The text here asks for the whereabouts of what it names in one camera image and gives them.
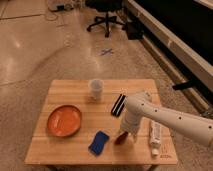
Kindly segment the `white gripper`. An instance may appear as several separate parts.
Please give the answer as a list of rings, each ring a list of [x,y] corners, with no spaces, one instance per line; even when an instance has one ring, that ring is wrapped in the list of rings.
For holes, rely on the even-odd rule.
[[[137,139],[138,131],[140,129],[140,117],[126,114],[120,123],[120,132],[128,132],[134,140]]]

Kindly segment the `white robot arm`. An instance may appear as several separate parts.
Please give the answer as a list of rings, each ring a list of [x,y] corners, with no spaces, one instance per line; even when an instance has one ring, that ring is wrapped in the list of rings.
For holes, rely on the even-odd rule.
[[[124,100],[126,113],[120,129],[137,134],[143,117],[152,119],[195,142],[213,149],[213,120],[185,112],[158,106],[150,101],[150,95],[141,91]]]

